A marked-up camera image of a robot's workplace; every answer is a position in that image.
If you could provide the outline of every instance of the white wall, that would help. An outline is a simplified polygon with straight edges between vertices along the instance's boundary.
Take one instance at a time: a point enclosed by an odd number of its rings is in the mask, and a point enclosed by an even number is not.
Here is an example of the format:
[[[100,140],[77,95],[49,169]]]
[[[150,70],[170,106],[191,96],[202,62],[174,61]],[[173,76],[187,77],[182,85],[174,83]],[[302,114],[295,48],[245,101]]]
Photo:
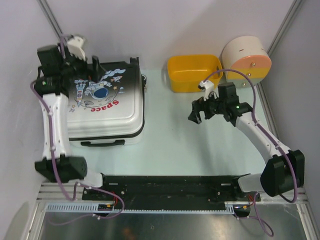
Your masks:
[[[269,48],[293,0],[48,0],[66,33],[88,39],[102,61],[141,57],[162,68],[174,55],[219,56],[232,39],[259,37]]]
[[[320,225],[320,1],[307,0],[263,80],[281,140],[305,155],[305,189]]]
[[[34,170],[34,162],[42,158],[42,114],[29,84],[37,77],[40,64],[37,48],[54,44],[57,38],[36,0],[6,1],[0,8],[0,23],[0,239],[3,239],[23,203],[28,202],[32,210],[42,181]]]

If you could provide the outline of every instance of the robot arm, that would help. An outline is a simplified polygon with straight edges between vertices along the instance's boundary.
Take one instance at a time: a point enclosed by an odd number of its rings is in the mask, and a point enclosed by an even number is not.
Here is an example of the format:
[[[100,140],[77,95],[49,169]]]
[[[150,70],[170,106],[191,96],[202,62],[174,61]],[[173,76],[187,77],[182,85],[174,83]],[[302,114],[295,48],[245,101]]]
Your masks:
[[[56,182],[52,162],[55,161],[62,183],[78,180],[87,186],[99,188],[103,185],[102,174],[89,170],[83,157],[72,154],[68,137],[67,108],[70,81],[79,75],[99,79],[100,74],[95,69],[87,68],[87,60],[84,59],[84,52],[81,49],[83,41],[79,46],[73,44],[73,51],[69,52],[72,41],[70,39],[64,47],[65,58],[62,57],[57,45],[38,49],[41,62],[39,69],[42,70],[43,76],[40,77],[39,72],[31,88],[39,98],[42,109],[44,149],[42,161],[35,162],[34,166],[37,172],[50,182]],[[92,60],[98,69],[98,58],[94,57]]]
[[[262,131],[253,120],[252,107],[246,102],[239,102],[236,87],[233,83],[220,84],[218,86],[219,97],[210,93],[213,91],[212,85],[207,83],[200,83],[199,88],[205,91],[205,97],[192,102],[192,112],[188,119],[200,124],[201,111],[204,112],[205,119],[210,119],[216,114],[223,115],[227,122],[231,122],[234,127],[249,138],[266,164],[263,173],[247,174],[239,177],[237,187],[245,193],[266,192],[271,197],[292,190],[294,188],[293,177],[280,149],[290,160],[297,187],[303,186],[305,157],[302,152],[290,150],[271,132],[268,130]]]

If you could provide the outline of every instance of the tabletop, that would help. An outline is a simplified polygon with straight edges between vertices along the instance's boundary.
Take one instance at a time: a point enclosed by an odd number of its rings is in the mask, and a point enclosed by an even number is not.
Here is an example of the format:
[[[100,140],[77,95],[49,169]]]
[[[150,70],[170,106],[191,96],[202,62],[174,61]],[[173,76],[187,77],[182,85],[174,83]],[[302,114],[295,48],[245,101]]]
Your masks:
[[[112,147],[72,147],[88,167],[108,175],[216,176],[261,173],[265,162],[249,139],[222,115],[196,124],[188,120],[202,92],[174,93],[167,72],[144,70],[145,125],[142,141]],[[253,103],[251,88],[237,89],[240,102]],[[267,126],[260,99],[256,115]]]

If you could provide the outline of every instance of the orange and white container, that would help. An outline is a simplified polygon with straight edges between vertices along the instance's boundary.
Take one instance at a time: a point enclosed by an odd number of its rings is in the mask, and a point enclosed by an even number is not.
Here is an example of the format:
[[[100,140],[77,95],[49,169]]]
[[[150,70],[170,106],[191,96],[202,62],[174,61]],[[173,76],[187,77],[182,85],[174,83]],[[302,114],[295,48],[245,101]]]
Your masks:
[[[242,72],[253,84],[263,80],[271,68],[271,59],[255,36],[241,36],[230,41],[222,51],[221,61],[224,69]],[[225,72],[225,78],[237,88],[250,86],[243,76],[235,72]]]

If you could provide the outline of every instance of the yellow container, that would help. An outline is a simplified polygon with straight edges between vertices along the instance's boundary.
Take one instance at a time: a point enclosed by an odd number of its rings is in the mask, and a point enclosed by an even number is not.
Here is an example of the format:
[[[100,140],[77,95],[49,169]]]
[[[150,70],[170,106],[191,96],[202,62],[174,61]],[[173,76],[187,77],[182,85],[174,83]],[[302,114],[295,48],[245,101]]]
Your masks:
[[[168,60],[171,89],[176,93],[200,92],[198,84],[214,71],[222,69],[219,59],[210,54],[173,56]],[[223,73],[209,78],[216,88]]]

